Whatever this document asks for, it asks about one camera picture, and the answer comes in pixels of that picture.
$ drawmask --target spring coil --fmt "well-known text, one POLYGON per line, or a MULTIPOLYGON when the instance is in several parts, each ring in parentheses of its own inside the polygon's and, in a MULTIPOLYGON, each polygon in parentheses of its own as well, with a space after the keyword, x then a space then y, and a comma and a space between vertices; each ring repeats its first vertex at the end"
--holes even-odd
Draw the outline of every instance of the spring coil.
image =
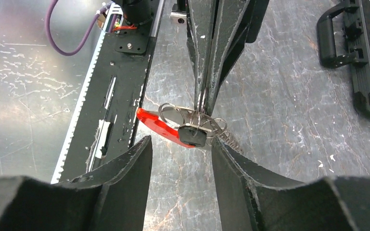
POLYGON ((217 118, 217 119, 213 119, 216 123, 217 122, 222 122, 224 123, 224 126, 221 127, 221 130, 222 132, 214 135, 213 137, 219 137, 221 138, 223 141, 226 142, 226 144, 231 147, 233 150, 235 150, 236 152, 240 153, 240 154, 243 154, 243 149, 242 147, 240 146, 239 142, 237 141, 235 135, 229 131, 229 129, 227 128, 227 123, 224 119, 221 119, 221 118, 217 118))

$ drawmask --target metal table surface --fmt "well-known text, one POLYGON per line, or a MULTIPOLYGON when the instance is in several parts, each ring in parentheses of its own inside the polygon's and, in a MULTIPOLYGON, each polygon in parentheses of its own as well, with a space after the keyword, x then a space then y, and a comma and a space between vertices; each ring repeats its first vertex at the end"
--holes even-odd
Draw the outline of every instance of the metal table surface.
MULTIPOLYGON (((59 1, 55 40, 77 46, 102 1, 59 1)), ((144 108, 191 107, 194 79, 185 27, 170 22, 167 0, 144 108)), ((315 26, 338 1, 270 1, 258 40, 247 45, 219 93, 245 155, 284 176, 370 175, 370 122, 352 106, 348 67, 326 70, 315 26)), ((0 175, 50 181, 99 31, 73 57, 49 45, 49 1, 0 0, 0 175)), ((140 124, 137 137, 153 133, 140 124)), ((144 230, 221 230, 210 152, 153 136, 154 160, 144 230)))

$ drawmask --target red key fob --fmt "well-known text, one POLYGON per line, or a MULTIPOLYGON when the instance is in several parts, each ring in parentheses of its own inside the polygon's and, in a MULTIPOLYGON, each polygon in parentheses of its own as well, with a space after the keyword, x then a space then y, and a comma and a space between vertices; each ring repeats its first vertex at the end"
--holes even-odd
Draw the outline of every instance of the red key fob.
POLYGON ((137 110, 137 118, 144 123, 147 127, 149 127, 151 130, 156 132, 158 135, 161 135, 172 142, 175 142, 183 147, 186 148, 194 148, 194 146, 187 145, 182 143, 179 140, 178 131, 168 126, 163 121, 159 120, 159 116, 151 113, 147 110, 144 110, 142 108, 138 108, 137 110))

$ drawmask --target white paint spot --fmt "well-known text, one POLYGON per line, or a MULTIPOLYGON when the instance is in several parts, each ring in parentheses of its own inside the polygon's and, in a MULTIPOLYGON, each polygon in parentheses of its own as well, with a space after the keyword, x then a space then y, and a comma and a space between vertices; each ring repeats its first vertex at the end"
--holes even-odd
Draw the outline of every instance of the white paint spot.
POLYGON ((12 55, 12 57, 15 57, 15 58, 17 58, 17 57, 22 57, 22 58, 24 58, 24 57, 25 57, 25 55, 24 55, 24 54, 22 54, 22 53, 19 53, 19 54, 14 54, 14 55, 12 55))
POLYGON ((9 64, 9 65, 11 65, 11 66, 14 66, 14 67, 19 67, 18 65, 17 65, 17 63, 11 63, 11 62, 9 62, 9 61, 3 61, 4 63, 6 63, 6 64, 9 64))
POLYGON ((1 69, 0 71, 10 71, 9 68, 4 68, 4 69, 1 69))

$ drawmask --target purple cable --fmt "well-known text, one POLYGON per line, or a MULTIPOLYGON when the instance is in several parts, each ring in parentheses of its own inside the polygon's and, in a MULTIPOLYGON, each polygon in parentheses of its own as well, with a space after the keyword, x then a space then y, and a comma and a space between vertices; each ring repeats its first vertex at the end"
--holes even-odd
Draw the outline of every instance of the purple cable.
POLYGON ((117 14, 113 15, 113 19, 111 20, 110 28, 108 29, 109 33, 113 32, 114 25, 116 24, 116 20, 117 20, 117 14))
POLYGON ((52 47, 57 51, 59 52, 61 55, 64 55, 64 56, 72 56, 72 55, 75 55, 77 52, 79 52, 81 50, 81 48, 84 46, 84 44, 86 43, 87 41, 87 38, 89 37, 89 34, 94 26, 94 24, 96 23, 98 17, 100 16, 100 14, 104 13, 107 11, 108 8, 110 8, 111 6, 111 2, 108 3, 107 5, 103 6, 94 16, 91 24, 90 24, 90 27, 87 29, 86 33, 84 34, 83 36, 83 39, 81 40, 80 44, 77 46, 77 48, 72 51, 72 52, 65 52, 63 50, 61 50, 57 45, 56 43, 54 42, 53 40, 53 37, 52 37, 52 33, 50 32, 50 18, 52 16, 52 13, 53 13, 53 9, 54 7, 56 6, 57 2, 59 0, 53 0, 49 6, 49 9, 47 10, 47 13, 46 13, 46 18, 45 18, 45 30, 46 30, 46 36, 50 42, 50 44, 52 45, 52 47))

